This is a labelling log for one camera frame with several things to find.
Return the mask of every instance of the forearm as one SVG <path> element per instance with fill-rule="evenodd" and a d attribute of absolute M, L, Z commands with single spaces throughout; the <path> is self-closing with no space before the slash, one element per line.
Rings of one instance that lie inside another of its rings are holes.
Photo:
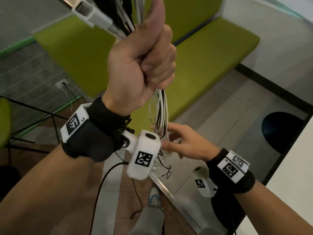
<path fill-rule="evenodd" d="M 313 227 L 260 182 L 247 193 L 235 194 L 257 233 L 313 234 Z"/>
<path fill-rule="evenodd" d="M 70 158 L 59 145 L 0 203 L 0 231 L 25 234 L 52 228 L 85 188 L 93 165 L 90 158 Z"/>

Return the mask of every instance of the leg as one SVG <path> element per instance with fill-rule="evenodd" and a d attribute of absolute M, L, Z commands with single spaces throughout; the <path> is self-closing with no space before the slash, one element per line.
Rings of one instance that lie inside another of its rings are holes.
<path fill-rule="evenodd" d="M 164 214 L 161 210 L 160 194 L 157 186 L 149 193 L 148 207 L 144 208 L 129 235 L 161 235 Z"/>

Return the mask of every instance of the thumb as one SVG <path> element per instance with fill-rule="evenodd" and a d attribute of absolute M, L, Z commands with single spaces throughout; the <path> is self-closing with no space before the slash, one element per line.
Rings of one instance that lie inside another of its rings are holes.
<path fill-rule="evenodd" d="M 153 0 L 147 18 L 122 40 L 130 48 L 133 58 L 140 57 L 149 52 L 157 42 L 165 24 L 165 7 L 163 0 Z"/>
<path fill-rule="evenodd" d="M 161 141 L 161 149 L 169 152 L 179 153 L 182 155 L 185 155 L 187 151 L 185 144 L 170 142 L 166 140 Z"/>

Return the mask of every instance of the green bench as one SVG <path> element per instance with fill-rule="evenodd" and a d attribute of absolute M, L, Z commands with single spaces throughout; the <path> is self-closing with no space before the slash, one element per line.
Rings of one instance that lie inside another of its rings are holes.
<path fill-rule="evenodd" d="M 164 0 L 166 23 L 177 40 L 216 14 L 222 0 Z M 70 16 L 34 34 L 41 46 L 90 97 L 108 83 L 106 59 L 114 38 Z M 234 68 L 258 45 L 260 38 L 219 17 L 177 46 L 174 82 L 166 89 L 172 121 Z M 149 103 L 132 114 L 136 133 L 149 129 Z"/>

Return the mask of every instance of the green trim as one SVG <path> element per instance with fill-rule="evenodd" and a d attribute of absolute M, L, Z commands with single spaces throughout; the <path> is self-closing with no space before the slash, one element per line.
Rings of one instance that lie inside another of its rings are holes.
<path fill-rule="evenodd" d="M 20 42 L 12 44 L 9 47 L 6 47 L 5 49 L 0 50 L 0 58 L 7 55 L 10 52 L 13 52 L 13 51 L 18 50 L 19 48 L 22 48 L 22 47 L 24 47 L 30 43 L 33 43 L 34 41 L 36 41 L 36 39 L 33 36 L 31 36 L 31 37 L 28 37 L 26 39 L 23 39 Z"/>
<path fill-rule="evenodd" d="M 77 100 L 79 100 L 80 98 L 82 98 L 83 96 L 82 95 L 79 95 L 76 97 Z M 59 112 L 61 112 L 62 110 L 64 110 L 65 108 L 69 107 L 72 103 L 75 103 L 76 102 L 76 99 L 71 99 L 69 102 L 65 103 L 64 105 L 62 105 L 60 108 L 57 108 L 55 111 L 53 111 L 52 113 L 53 114 L 58 114 Z M 32 131 L 34 128 L 36 128 L 39 124 L 43 123 L 43 122 L 40 122 L 38 124 L 35 124 L 31 127 L 29 127 L 28 129 L 22 131 L 21 133 L 19 134 L 16 134 L 16 135 L 13 135 L 15 138 L 21 138 L 23 137 L 25 134 L 29 133 L 30 131 Z"/>

